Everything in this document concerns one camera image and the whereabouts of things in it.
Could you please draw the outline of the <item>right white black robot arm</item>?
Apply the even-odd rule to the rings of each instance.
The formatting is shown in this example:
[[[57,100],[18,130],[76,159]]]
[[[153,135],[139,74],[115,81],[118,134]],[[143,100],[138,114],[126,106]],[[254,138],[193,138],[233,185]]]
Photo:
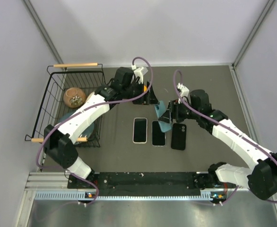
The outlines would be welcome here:
[[[232,183],[249,189],[257,198],[268,200],[277,193],[277,153],[266,149],[238,129],[223,112],[214,109],[208,94],[197,89],[189,91],[183,84],[176,87],[178,98],[165,106],[155,100],[160,127],[166,131],[172,124],[195,120],[213,137],[226,144],[247,165],[232,166],[225,162],[208,169],[208,182],[213,187]]]

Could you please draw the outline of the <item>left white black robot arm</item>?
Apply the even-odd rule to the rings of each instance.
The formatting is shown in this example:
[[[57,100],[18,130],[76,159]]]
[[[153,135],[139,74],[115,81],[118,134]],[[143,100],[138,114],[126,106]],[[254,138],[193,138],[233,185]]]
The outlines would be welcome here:
[[[116,104],[140,100],[151,87],[144,87],[146,67],[120,67],[108,84],[99,86],[90,98],[68,119],[44,130],[43,151],[60,167],[78,177],[83,187],[94,183],[94,171],[78,155],[75,143],[95,120]]]

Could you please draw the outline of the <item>teal phone case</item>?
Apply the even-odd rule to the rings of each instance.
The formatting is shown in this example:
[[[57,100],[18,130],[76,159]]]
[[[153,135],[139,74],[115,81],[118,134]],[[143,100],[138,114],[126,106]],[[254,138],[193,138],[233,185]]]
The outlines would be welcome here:
[[[159,103],[157,105],[155,105],[155,111],[156,111],[156,115],[157,118],[159,118],[165,111],[167,110],[164,101],[159,101]],[[161,132],[168,132],[169,130],[172,129],[171,124],[167,124],[164,122],[161,122],[158,120],[159,123],[159,127]]]

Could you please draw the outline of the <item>black phone case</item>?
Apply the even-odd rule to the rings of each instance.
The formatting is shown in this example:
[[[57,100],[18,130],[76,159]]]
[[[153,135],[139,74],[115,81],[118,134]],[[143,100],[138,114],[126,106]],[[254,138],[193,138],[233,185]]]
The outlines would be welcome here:
[[[175,150],[185,150],[186,148],[186,132],[187,126],[185,124],[174,123],[172,127],[171,148]]]

